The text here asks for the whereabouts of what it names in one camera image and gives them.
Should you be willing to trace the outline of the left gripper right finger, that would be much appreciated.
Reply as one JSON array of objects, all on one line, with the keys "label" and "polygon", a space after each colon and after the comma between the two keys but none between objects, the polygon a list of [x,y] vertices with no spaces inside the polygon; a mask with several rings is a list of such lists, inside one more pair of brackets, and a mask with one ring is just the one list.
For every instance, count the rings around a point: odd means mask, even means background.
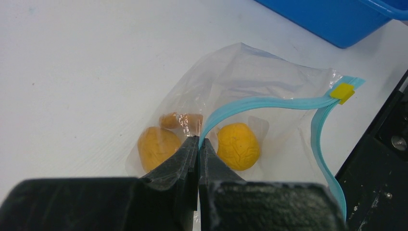
[{"label": "left gripper right finger", "polygon": [[328,189],[318,183],[246,181],[202,138],[199,200],[203,231],[345,231]]}]

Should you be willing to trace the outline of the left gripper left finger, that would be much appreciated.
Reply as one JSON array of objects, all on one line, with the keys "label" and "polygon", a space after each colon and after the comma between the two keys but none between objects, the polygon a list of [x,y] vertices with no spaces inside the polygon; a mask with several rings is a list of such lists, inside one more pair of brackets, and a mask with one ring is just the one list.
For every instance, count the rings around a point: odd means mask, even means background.
[{"label": "left gripper left finger", "polygon": [[0,207],[3,231],[191,231],[197,136],[140,177],[29,179]]}]

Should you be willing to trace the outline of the yellow lemon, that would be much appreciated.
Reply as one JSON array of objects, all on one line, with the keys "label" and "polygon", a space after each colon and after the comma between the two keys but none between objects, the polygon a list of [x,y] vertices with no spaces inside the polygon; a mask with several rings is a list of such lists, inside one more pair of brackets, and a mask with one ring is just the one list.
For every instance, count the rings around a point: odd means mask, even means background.
[{"label": "yellow lemon", "polygon": [[145,172],[158,167],[171,157],[181,146],[177,135],[160,127],[148,127],[137,141],[141,165]]}]

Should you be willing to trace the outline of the small orange food ball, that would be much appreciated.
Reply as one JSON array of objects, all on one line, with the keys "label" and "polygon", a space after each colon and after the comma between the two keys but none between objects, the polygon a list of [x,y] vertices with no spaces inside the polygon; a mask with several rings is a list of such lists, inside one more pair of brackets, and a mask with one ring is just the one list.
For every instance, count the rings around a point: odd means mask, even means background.
[{"label": "small orange food ball", "polygon": [[224,126],[219,130],[217,138],[217,155],[233,170],[247,170],[260,157],[260,145],[256,135],[245,123]]}]

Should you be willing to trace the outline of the orange fried nugget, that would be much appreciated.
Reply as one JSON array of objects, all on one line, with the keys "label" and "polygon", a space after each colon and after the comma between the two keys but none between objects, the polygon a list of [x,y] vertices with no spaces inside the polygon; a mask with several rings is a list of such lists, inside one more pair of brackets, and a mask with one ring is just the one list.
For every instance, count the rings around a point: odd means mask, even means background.
[{"label": "orange fried nugget", "polygon": [[159,126],[165,129],[183,129],[185,134],[198,134],[201,131],[203,115],[172,112],[159,118]]}]

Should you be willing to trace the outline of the clear zip top bag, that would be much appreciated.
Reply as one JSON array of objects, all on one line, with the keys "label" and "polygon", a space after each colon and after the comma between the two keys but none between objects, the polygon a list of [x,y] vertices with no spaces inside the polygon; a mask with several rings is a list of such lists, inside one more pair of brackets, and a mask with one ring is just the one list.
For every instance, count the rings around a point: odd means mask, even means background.
[{"label": "clear zip top bag", "polygon": [[[177,135],[181,145],[189,137],[206,138],[217,155],[219,130],[245,123],[256,135],[260,157],[247,170],[232,169],[235,173],[246,181],[321,184],[334,197],[345,220],[344,192],[324,161],[320,139],[332,109],[362,84],[364,80],[357,77],[297,65],[238,43],[199,60],[143,122],[139,137],[148,127],[160,127],[162,115],[201,114],[198,134],[185,134],[181,128],[167,130]],[[141,165],[137,141],[126,168],[140,178],[149,172]],[[202,231],[199,187],[192,231]]]}]

